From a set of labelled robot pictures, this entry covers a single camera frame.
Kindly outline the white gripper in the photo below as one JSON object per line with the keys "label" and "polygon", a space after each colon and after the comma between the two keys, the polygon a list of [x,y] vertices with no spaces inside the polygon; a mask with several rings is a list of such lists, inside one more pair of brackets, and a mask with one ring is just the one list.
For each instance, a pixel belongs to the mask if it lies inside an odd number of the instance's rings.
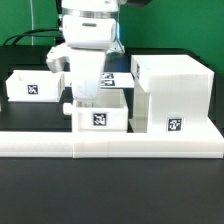
{"label": "white gripper", "polygon": [[104,50],[72,49],[69,53],[73,99],[92,104],[100,89],[106,53]]}

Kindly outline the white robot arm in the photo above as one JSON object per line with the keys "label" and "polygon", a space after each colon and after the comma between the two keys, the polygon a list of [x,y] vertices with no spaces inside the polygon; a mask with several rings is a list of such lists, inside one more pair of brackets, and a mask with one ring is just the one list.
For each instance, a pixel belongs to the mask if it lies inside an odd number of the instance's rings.
{"label": "white robot arm", "polygon": [[144,7],[152,0],[62,0],[64,42],[52,47],[46,63],[53,73],[70,64],[73,99],[92,104],[100,89],[107,54],[123,53],[118,37],[121,5]]}

